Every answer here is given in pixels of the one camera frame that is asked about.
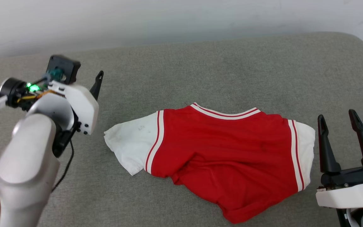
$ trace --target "white sleeve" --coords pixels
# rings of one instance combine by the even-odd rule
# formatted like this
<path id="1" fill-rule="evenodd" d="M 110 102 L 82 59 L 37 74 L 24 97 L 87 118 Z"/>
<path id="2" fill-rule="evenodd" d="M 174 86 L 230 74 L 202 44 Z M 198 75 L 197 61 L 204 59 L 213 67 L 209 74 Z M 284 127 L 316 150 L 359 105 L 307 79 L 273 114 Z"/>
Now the white sleeve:
<path id="1" fill-rule="evenodd" d="M 298 131 L 298 159 L 303 177 L 303 189 L 310 184 L 310 173 L 314 158 L 315 131 L 312 127 L 296 122 Z"/>
<path id="2" fill-rule="evenodd" d="M 135 175 L 145 168 L 158 133 L 158 112 L 114 125 L 105 132 L 105 142 L 120 164 Z"/>

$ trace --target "white plastic casing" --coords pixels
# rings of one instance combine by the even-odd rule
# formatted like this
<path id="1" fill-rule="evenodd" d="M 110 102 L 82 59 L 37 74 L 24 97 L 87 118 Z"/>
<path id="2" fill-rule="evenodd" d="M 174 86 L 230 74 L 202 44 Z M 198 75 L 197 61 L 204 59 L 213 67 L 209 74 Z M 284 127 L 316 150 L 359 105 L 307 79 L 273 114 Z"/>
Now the white plastic casing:
<path id="1" fill-rule="evenodd" d="M 80 85 L 66 85 L 56 81 L 49 83 L 49 89 L 65 96 L 82 124 L 81 132 L 92 134 L 98 118 L 99 104 L 89 90 Z"/>
<path id="2" fill-rule="evenodd" d="M 319 191 L 316 193 L 317 204 L 321 207 L 337 209 L 363 208 L 363 184 L 353 187 Z"/>

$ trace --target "gray couch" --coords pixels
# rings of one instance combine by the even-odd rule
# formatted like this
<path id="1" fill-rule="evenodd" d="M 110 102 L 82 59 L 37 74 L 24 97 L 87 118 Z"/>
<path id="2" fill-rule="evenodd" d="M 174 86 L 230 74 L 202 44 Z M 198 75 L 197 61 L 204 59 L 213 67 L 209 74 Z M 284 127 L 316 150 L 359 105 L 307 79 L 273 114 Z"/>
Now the gray couch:
<path id="1" fill-rule="evenodd" d="M 117 123 L 193 102 L 225 113 L 257 107 L 314 129 L 323 114 L 337 161 L 343 168 L 360 166 L 348 118 L 353 108 L 363 121 L 363 42 L 357 37 L 321 32 L 64 54 L 81 61 L 79 84 L 92 86 L 99 70 L 105 78 L 97 128 L 73 137 L 75 158 L 39 226 L 232 226 L 215 204 L 170 179 L 145 171 L 130 176 L 103 139 Z M 48 60 L 49 55 L 2 59 L 0 83 L 11 76 L 33 81 Z M 0 111 L 0 154 L 24 114 Z M 316 142 L 306 190 L 238 226 L 337 227 L 335 210 L 318 207 L 314 196 L 321 176 L 318 150 Z M 59 174 L 69 154 L 67 149 L 60 158 Z"/>

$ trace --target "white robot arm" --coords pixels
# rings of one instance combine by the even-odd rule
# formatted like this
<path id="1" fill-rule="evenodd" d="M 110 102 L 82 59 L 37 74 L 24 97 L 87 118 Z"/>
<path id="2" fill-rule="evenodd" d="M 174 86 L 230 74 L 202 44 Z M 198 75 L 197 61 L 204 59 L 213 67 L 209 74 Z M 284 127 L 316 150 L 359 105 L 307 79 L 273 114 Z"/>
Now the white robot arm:
<path id="1" fill-rule="evenodd" d="M 316 199 L 321 207 L 337 210 L 341 227 L 363 227 L 363 124 L 353 110 L 349 110 L 351 125 L 358 135 L 362 152 L 362 167 L 342 170 L 334 158 L 328 140 L 328 128 L 324 116 L 318 117 L 320 171 L 322 187 L 317 189 Z"/>
<path id="2" fill-rule="evenodd" d="M 76 85 L 79 62 L 52 56 L 45 87 L 7 79 L 0 97 L 27 111 L 0 157 L 0 226 L 35 227 L 59 169 L 58 157 L 75 131 L 92 134 L 99 111 L 103 71 L 91 91 Z"/>

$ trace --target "red shirt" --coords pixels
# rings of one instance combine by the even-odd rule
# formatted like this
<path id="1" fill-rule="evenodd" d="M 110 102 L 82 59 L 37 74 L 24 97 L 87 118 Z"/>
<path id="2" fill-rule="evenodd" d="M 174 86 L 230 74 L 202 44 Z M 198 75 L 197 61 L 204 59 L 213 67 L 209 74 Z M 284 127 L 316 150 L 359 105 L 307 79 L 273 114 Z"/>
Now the red shirt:
<path id="1" fill-rule="evenodd" d="M 105 132 L 120 163 L 131 174 L 142 166 L 153 176 L 171 177 L 216 203 L 232 223 L 310 183 L 314 129 L 280 115 L 256 108 L 224 114 L 194 103 L 134 121 Z"/>

